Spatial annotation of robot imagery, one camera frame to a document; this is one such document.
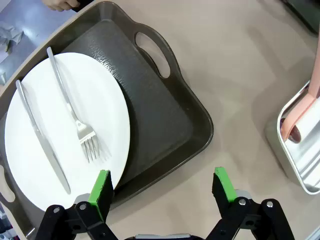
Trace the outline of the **dark grey flat object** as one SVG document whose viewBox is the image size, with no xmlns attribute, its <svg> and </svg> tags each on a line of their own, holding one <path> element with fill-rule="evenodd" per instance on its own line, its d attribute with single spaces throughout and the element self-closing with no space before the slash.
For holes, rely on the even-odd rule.
<svg viewBox="0 0 320 240">
<path fill-rule="evenodd" d="M 320 0 L 281 0 L 313 33 L 320 30 Z"/>
</svg>

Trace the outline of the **crumpled grey sheet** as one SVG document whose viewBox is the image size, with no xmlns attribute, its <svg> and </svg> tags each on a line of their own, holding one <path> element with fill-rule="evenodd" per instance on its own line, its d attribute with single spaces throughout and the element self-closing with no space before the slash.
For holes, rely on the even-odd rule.
<svg viewBox="0 0 320 240">
<path fill-rule="evenodd" d="M 0 21 L 0 50 L 7 53 L 10 48 L 10 43 L 14 42 L 19 44 L 23 34 L 24 32 L 22 30 L 19 30 L 6 22 Z"/>
</svg>

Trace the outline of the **silver fork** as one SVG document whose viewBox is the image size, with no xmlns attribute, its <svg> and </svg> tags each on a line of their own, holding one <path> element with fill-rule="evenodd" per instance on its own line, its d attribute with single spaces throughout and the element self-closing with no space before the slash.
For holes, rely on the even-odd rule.
<svg viewBox="0 0 320 240">
<path fill-rule="evenodd" d="M 98 134 L 94 128 L 89 123 L 81 119 L 75 110 L 75 105 L 72 101 L 72 95 L 68 89 L 68 81 L 63 70 L 60 68 L 59 61 L 54 55 L 53 49 L 49 46 L 46 49 L 46 53 L 60 92 L 62 93 L 66 109 L 71 116 L 72 122 L 74 123 L 78 144 L 81 146 L 87 162 L 90 163 L 97 160 L 101 161 L 102 163 L 106 163 L 109 160 L 108 153 L 101 148 L 100 139 L 98 138 Z"/>
</svg>

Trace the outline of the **silver table knife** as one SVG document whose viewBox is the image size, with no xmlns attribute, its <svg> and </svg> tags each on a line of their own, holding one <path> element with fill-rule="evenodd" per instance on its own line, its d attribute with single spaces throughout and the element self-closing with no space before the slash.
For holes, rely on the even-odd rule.
<svg viewBox="0 0 320 240">
<path fill-rule="evenodd" d="M 63 168 L 61 167 L 51 144 L 49 143 L 48 139 L 43 134 L 43 132 L 41 131 L 41 129 L 39 128 L 39 126 L 36 122 L 36 119 L 33 115 L 32 109 L 29 105 L 29 102 L 26 97 L 26 94 L 23 89 L 21 81 L 17 80 L 15 82 L 15 85 L 16 85 L 16 90 L 18 91 L 18 94 L 20 96 L 21 102 L 23 104 L 23 107 L 29 117 L 30 123 L 31 123 L 32 128 L 35 132 L 35 135 L 36 135 L 36 137 L 42 147 L 42 150 L 43 150 L 44 154 L 46 155 L 53 171 L 55 172 L 55 175 L 57 176 L 58 180 L 60 181 L 61 185 L 63 186 L 65 192 L 70 195 L 71 188 L 70 188 L 70 185 L 69 185 L 68 180 L 66 178 L 66 175 L 63 171 Z"/>
</svg>

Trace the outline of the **rectangular steel container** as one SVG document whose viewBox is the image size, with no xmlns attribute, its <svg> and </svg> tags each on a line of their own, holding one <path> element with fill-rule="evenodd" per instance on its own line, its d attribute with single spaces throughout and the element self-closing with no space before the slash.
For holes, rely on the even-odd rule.
<svg viewBox="0 0 320 240">
<path fill-rule="evenodd" d="M 307 82 L 265 125 L 267 141 L 286 176 L 309 195 L 320 194 L 320 98 L 297 123 L 300 141 L 283 140 L 282 120 L 308 92 Z"/>
</svg>

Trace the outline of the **pink lint roller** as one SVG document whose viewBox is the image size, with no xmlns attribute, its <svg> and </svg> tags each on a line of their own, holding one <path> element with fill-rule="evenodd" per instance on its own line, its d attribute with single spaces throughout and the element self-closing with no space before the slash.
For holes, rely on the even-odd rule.
<svg viewBox="0 0 320 240">
<path fill-rule="evenodd" d="M 297 123 L 316 105 L 316 101 L 320 98 L 320 30 L 316 35 L 317 48 L 307 93 L 282 120 L 280 134 L 283 141 L 290 139 L 291 141 L 298 143 L 301 140 Z"/>
</svg>

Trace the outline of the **white round plate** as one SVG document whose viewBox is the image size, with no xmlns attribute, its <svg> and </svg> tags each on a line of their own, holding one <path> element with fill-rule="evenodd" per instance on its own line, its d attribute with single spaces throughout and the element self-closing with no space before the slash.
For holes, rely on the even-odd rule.
<svg viewBox="0 0 320 240">
<path fill-rule="evenodd" d="M 5 120 L 5 153 L 22 193 L 45 211 L 51 205 L 69 208 L 91 192 L 101 170 L 109 170 L 116 187 L 130 148 L 130 118 L 124 94 L 100 62 L 81 53 L 55 55 L 62 81 L 78 118 L 92 126 L 100 156 L 87 159 L 49 59 L 32 68 L 21 85 L 39 128 L 50 142 L 70 186 L 66 192 L 33 130 L 17 92 Z"/>
</svg>

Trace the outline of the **person's right hand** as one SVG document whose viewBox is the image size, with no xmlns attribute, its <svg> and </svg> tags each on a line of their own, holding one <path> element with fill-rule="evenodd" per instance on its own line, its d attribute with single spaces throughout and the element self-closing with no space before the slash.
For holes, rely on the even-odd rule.
<svg viewBox="0 0 320 240">
<path fill-rule="evenodd" d="M 63 12 L 77 8 L 80 3 L 77 0 L 41 0 L 44 5 L 53 11 Z"/>
</svg>

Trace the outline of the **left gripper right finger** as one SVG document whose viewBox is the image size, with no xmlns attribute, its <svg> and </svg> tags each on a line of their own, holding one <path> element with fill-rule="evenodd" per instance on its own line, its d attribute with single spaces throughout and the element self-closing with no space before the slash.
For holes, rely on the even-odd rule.
<svg viewBox="0 0 320 240">
<path fill-rule="evenodd" d="M 240 229 L 250 230 L 256 240 L 295 240 L 280 203 L 238 195 L 224 167 L 214 169 L 212 194 L 221 219 L 205 240 L 234 240 Z"/>
</svg>

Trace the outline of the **dark brown serving tray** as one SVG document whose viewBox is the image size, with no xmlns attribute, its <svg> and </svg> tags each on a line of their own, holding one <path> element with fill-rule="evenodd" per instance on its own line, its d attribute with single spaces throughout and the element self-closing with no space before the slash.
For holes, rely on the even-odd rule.
<svg viewBox="0 0 320 240">
<path fill-rule="evenodd" d="M 68 21 L 20 66 L 11 65 L 0 93 L 5 119 L 15 81 L 47 56 L 76 52 L 102 63 L 115 77 L 128 107 L 130 148 L 111 210 L 117 211 L 202 152 L 214 126 L 208 111 L 185 82 L 166 40 L 153 28 L 133 21 L 112 1 L 95 1 Z"/>
</svg>

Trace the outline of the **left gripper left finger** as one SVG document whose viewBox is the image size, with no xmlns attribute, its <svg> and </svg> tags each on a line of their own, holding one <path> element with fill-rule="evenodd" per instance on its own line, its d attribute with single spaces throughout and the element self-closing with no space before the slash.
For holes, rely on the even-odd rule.
<svg viewBox="0 0 320 240">
<path fill-rule="evenodd" d="M 83 233 L 91 240 L 118 240 L 106 224 L 113 197 L 111 172 L 101 170 L 90 194 L 79 195 L 68 209 L 57 204 L 46 209 L 35 240 L 75 240 Z"/>
</svg>

